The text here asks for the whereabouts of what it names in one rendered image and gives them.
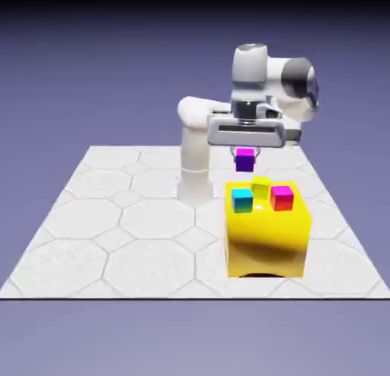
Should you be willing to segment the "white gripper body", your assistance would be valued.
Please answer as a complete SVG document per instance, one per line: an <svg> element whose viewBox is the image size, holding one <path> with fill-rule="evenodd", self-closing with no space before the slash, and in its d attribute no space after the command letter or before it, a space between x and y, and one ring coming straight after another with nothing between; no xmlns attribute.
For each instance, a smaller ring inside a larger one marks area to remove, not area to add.
<svg viewBox="0 0 390 376"><path fill-rule="evenodd" d="M207 122L207 141L215 146L280 148L285 145L286 130L279 120L214 114Z"/></svg>

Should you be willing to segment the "small purple cube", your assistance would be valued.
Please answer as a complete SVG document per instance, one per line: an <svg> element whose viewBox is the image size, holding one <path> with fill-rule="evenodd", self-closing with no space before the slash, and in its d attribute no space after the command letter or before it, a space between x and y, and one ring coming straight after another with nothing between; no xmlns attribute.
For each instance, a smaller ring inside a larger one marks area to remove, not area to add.
<svg viewBox="0 0 390 376"><path fill-rule="evenodd" d="M255 163L255 151L253 148L241 147L235 152L235 171L253 172Z"/></svg>

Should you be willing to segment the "small yellow cube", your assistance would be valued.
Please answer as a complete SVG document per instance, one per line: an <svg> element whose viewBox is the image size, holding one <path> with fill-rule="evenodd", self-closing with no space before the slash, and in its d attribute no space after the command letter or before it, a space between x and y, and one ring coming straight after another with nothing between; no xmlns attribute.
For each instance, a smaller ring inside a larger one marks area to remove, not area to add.
<svg viewBox="0 0 390 376"><path fill-rule="evenodd" d="M251 182L251 192L256 201L268 201L270 197L271 180L268 177L254 176Z"/></svg>

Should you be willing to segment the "small cyan cube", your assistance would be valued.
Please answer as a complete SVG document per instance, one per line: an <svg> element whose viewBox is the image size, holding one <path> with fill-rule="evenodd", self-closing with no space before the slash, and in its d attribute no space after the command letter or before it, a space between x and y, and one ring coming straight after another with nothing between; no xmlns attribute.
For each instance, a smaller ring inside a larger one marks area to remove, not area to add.
<svg viewBox="0 0 390 376"><path fill-rule="evenodd" d="M250 188L232 189L232 209L236 214L249 214L253 210L254 195Z"/></svg>

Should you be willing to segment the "small red cube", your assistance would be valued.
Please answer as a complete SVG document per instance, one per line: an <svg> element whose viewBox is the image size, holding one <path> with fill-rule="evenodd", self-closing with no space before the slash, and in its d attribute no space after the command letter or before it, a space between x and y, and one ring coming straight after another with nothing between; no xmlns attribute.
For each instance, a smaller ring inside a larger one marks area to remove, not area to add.
<svg viewBox="0 0 390 376"><path fill-rule="evenodd" d="M273 185L270 189L270 204L274 211L293 209L294 193L288 185Z"/></svg>

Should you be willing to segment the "large yellow box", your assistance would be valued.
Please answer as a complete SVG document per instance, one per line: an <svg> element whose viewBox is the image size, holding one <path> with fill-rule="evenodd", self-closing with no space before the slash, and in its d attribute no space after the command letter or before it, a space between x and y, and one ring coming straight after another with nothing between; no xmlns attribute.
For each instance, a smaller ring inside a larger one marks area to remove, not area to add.
<svg viewBox="0 0 390 376"><path fill-rule="evenodd" d="M268 201L253 200L249 214L232 209L232 189L250 188L251 182L225 184L225 260L230 278L273 275L301 278L304 275L312 216L294 182L292 210L274 211Z"/></svg>

